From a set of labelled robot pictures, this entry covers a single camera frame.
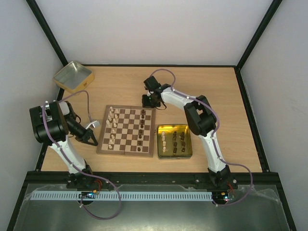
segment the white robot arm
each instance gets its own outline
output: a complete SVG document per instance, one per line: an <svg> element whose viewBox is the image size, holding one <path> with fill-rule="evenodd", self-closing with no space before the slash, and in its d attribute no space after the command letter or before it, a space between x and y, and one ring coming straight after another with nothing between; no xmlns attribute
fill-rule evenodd
<svg viewBox="0 0 308 231"><path fill-rule="evenodd" d="M184 110L184 106L186 104L193 102L192 100L189 100L187 98L179 96L178 94L175 94L173 91L171 91L170 87L163 90L163 92L161 93L161 98L163 102L175 105L181 110ZM198 137L201 139L203 148L205 150L208 162L208 168L213 172L217 173L219 171L222 171L226 167L226 164L223 163L216 154L213 145L213 139L211 138L212 133L213 130L210 130L206 136L198 135ZM219 156L223 158L217 141L216 141L216 147L218 149Z"/></svg>
<svg viewBox="0 0 308 231"><path fill-rule="evenodd" d="M160 103L170 103L179 109L184 110L190 130L202 141L208 161L210 180L215 186L219 186L224 183L230 176L230 169L227 164L222 162L224 159L218 145L216 133L212 137L212 133L216 128L216 118L212 112L204 107L204 105L191 100L190 98L192 96L187 97L186 94L175 89L171 89L169 84L161 85L156 81L154 76L147 78L144 83L148 93L147 95L142 96L143 107L154 108L159 107ZM202 101L210 107L205 96L201 95L194 98Z"/></svg>

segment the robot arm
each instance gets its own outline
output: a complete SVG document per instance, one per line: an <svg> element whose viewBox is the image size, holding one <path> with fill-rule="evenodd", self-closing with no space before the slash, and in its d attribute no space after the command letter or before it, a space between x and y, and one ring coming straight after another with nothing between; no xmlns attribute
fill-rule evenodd
<svg viewBox="0 0 308 231"><path fill-rule="evenodd" d="M203 105L190 100L186 94L171 90L169 84L159 84L154 76L147 78L145 81L145 88L148 90L147 95L142 96L143 107L159 107L160 103L170 103L181 110L184 110L188 126L193 134L197 135L201 141L205 154L208 160L208 171L210 173L210 180L215 186L219 186L230 176L229 166L221 161L223 160L220 147L218 145L216 134L211 137L213 130L216 128L216 118L212 112ZM204 102L210 106L206 97L201 95L196 99ZM216 148L220 158L214 148L213 139L216 141Z"/></svg>
<svg viewBox="0 0 308 231"><path fill-rule="evenodd" d="M190 108L192 109L192 111L194 111L194 101L193 100L189 100L187 98L183 98L177 94L175 94L174 92L171 91L171 88L166 88L165 90L163 90L163 92L161 93L161 98L163 100L163 102L165 103L170 103L172 105L175 105L176 107L178 107L181 110L185 110L186 115L189 113ZM187 122L188 122L188 126L191 128L193 126L193 120L192 119L188 119L187 118ZM193 131L192 132L197 135L199 132L198 131ZM203 148L205 150L206 153L206 157L207 157L207 161L208 161L208 168L217 173L219 171L222 171L225 167L226 164L223 163L220 159L218 159L214 145L213 145L213 139L211 138L211 134L213 133L213 129L210 130L209 132L206 133L206 135L201 135L199 134L198 137L201 139ZM222 157L221 151L220 151L220 147L218 145L218 142L216 141L216 147L218 149L219 155Z"/></svg>
<svg viewBox="0 0 308 231"><path fill-rule="evenodd" d="M68 167L69 182L73 182L76 187L87 187L92 184L93 178L84 177L79 173L62 155L60 148L51 142L47 136L45 127L42 121L42 113L45 113L47 127L52 138L58 142L58 144L65 151L67 158L80 170L85 173L92 174L92 170L87 165L86 161L76 152L72 143L68 138L68 133L75 135L75 139L79 142L97 146L98 143L95 139L93 131L90 128L84 128L77 121L78 117L73 111L73 108L69 102L54 101L46 105L45 111L42 111L42 107L34 107L30 110L30 117L32 122L32 128L34 136L40 143L45 143L58 153L65 164Z"/></svg>

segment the white cable tray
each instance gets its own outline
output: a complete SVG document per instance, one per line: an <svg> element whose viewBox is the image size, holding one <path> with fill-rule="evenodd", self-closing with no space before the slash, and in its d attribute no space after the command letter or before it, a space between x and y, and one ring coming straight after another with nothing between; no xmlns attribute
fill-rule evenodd
<svg viewBox="0 0 308 231"><path fill-rule="evenodd" d="M212 201L211 192L120 192L122 201ZM76 191L35 191L31 200L74 201L81 198ZM118 201L116 192L100 192L84 200Z"/></svg>

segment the metal tray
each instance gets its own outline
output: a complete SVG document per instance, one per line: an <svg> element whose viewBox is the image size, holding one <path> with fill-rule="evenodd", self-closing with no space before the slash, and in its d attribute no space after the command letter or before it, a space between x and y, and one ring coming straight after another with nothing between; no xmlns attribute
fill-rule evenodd
<svg viewBox="0 0 308 231"><path fill-rule="evenodd" d="M166 151L163 152L162 132L165 132ZM177 132L177 153L173 153L173 133ZM184 132L185 151L182 152L180 135ZM157 127L157 152L159 159L189 159L193 155L191 134L188 125L159 125Z"/></svg>
<svg viewBox="0 0 308 231"><path fill-rule="evenodd" d="M60 87L69 92L74 92L73 90L84 89L94 80L94 75L90 69L72 61L63 67L53 79Z"/></svg>

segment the chessboard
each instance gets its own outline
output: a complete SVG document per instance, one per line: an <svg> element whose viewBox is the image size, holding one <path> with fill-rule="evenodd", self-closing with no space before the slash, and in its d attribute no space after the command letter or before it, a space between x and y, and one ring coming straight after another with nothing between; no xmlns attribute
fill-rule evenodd
<svg viewBox="0 0 308 231"><path fill-rule="evenodd" d="M153 156L155 109L107 105L96 153Z"/></svg>

